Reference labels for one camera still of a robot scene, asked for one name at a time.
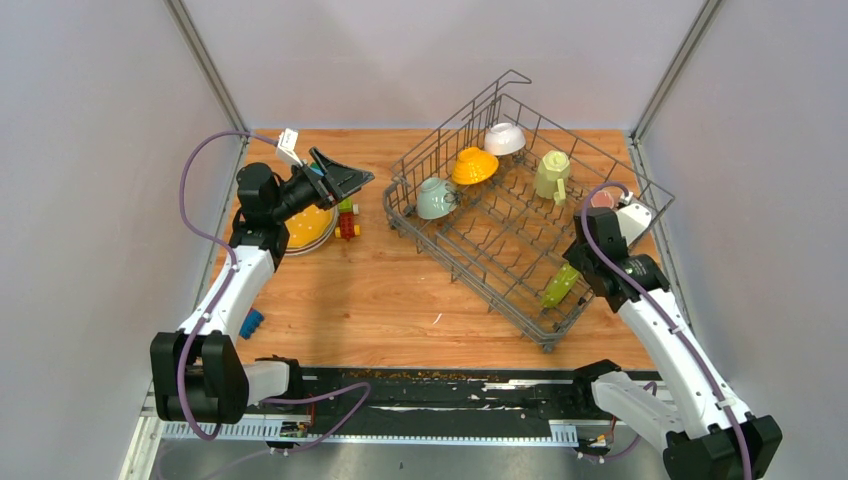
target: white bowl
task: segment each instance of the white bowl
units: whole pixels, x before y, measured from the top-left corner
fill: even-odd
[[[499,123],[486,132],[483,150],[492,155],[509,155],[524,148],[525,143],[521,127],[511,123]]]

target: metal floor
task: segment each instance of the metal floor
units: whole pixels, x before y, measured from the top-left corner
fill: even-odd
[[[616,429],[623,448],[633,433]],[[163,441],[162,478],[205,479],[206,475],[251,453],[267,450],[261,442],[200,440]],[[668,479],[660,454],[642,442],[628,457],[593,465],[556,447],[369,445],[327,443],[294,454],[262,455],[216,475],[218,480],[253,479]],[[156,469],[150,477],[157,479]]]

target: light blue cup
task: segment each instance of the light blue cup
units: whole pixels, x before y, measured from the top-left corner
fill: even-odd
[[[456,209],[459,205],[459,194],[451,182],[430,177],[421,184],[418,192],[417,211],[423,220],[435,220]]]

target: yellow bowl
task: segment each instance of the yellow bowl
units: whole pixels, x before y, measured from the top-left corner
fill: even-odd
[[[498,170],[498,158],[477,147],[459,152],[451,179],[457,185],[474,185],[489,179]]]
[[[321,210],[312,205],[306,210],[286,220],[289,230],[289,245],[287,250],[308,247],[321,239],[324,233],[333,226],[333,210]]]

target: pink object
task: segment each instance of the pink object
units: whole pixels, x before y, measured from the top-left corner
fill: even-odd
[[[593,207],[608,208],[615,208],[616,203],[617,202],[615,200],[615,197],[613,197],[613,195],[606,190],[601,190],[600,192],[596,193],[595,196],[592,197],[592,200],[589,202],[589,204]]]

